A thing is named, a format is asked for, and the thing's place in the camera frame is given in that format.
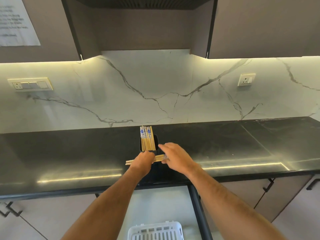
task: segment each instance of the white paper sheet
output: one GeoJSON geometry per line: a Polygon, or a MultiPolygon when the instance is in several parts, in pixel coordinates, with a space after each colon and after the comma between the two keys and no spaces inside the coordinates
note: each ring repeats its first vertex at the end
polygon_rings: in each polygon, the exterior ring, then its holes
{"type": "Polygon", "coordinates": [[[0,0],[0,46],[35,45],[40,42],[22,0],[0,0]]]}

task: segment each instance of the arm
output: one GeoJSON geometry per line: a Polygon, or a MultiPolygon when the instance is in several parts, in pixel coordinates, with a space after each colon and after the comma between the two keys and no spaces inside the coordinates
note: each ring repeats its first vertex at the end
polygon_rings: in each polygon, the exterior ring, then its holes
{"type": "Polygon", "coordinates": [[[116,240],[132,193],[150,171],[154,158],[152,152],[141,152],[123,176],[92,202],[61,240],[116,240]]]}
{"type": "Polygon", "coordinates": [[[285,240],[262,215],[207,174],[179,145],[159,145],[171,169],[190,179],[225,240],[285,240]]]}

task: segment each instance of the countertop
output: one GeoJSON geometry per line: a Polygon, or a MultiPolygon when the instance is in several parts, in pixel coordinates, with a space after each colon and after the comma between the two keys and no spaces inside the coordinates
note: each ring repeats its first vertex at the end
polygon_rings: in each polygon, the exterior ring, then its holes
{"type": "MultiPolygon", "coordinates": [[[[220,182],[320,173],[320,122],[310,117],[153,125],[220,182]]],[[[98,193],[139,153],[138,126],[0,134],[0,200],[98,193]]],[[[189,184],[161,162],[137,189],[189,184]]]]}

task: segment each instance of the black container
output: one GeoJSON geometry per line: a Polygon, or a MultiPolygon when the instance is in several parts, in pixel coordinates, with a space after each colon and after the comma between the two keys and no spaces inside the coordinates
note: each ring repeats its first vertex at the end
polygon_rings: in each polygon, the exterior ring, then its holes
{"type": "MultiPolygon", "coordinates": [[[[153,134],[153,139],[154,139],[155,151],[149,151],[149,152],[153,152],[154,155],[157,156],[157,155],[159,155],[158,136],[153,134]]],[[[142,152],[141,138],[140,138],[140,151],[142,152]]]]}

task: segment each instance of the person's right arm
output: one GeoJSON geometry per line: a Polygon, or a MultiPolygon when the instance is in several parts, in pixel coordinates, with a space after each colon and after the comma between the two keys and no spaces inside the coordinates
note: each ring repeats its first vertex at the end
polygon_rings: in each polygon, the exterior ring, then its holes
{"type": "Polygon", "coordinates": [[[225,240],[286,240],[262,215],[207,174],[179,145],[169,142],[159,147],[168,156],[162,163],[183,173],[196,187],[225,240]]]}

